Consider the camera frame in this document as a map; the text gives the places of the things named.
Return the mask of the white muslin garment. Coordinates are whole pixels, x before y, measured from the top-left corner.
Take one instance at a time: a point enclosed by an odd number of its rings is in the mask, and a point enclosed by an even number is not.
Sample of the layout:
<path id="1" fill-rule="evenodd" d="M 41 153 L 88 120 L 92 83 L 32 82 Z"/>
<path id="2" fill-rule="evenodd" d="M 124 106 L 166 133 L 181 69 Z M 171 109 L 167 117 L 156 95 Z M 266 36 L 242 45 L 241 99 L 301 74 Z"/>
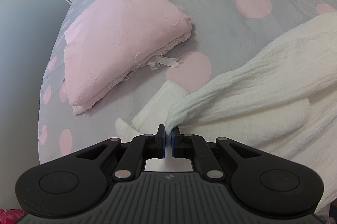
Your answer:
<path id="1" fill-rule="evenodd" d="M 242 67 L 188 93 L 165 82 L 130 124 L 123 141 L 178 126 L 214 141 L 229 139 L 295 161 L 323 180 L 323 208 L 336 198 L 336 14 L 282 34 Z"/>

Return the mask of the folded pink garment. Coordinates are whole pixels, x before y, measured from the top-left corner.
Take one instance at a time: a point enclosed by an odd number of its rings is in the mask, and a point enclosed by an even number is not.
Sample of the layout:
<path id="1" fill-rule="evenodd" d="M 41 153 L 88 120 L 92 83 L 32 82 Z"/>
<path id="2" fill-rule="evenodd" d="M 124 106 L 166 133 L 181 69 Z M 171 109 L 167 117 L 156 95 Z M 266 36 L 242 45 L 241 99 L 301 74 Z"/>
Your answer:
<path id="1" fill-rule="evenodd" d="M 169 0 L 96 0 L 65 31 L 64 83 L 75 115 L 187 41 L 192 20 Z"/>

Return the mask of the grey pink-dotted bedspread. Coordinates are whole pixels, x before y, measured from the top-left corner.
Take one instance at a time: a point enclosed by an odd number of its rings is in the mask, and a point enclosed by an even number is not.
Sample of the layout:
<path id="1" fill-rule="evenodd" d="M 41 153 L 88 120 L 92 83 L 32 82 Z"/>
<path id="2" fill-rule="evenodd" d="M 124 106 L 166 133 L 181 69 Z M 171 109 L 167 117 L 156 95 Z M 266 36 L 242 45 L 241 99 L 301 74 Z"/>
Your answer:
<path id="1" fill-rule="evenodd" d="M 90 110 L 75 116 L 64 78 L 64 32 L 95 0 L 74 0 L 61 25 L 41 85 L 38 153 L 45 163 L 113 136 L 115 122 L 130 123 L 166 80 L 188 92 L 239 68 L 279 35 L 313 17 L 336 11 L 336 0 L 170 0 L 193 21 L 188 41 L 169 57 L 177 69 L 138 69 Z"/>

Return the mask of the purple fleece sleeve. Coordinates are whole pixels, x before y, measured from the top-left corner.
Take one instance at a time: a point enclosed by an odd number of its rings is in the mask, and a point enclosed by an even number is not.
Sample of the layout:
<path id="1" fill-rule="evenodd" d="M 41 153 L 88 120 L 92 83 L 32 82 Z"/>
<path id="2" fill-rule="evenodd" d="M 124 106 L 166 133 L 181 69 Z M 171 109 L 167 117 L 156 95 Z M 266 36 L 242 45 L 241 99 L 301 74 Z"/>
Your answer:
<path id="1" fill-rule="evenodd" d="M 331 204 L 329 203 L 327 206 L 322 208 L 316 215 L 325 224 L 336 224 L 336 220 L 334 219 L 334 217 L 330 216 L 330 207 Z"/>

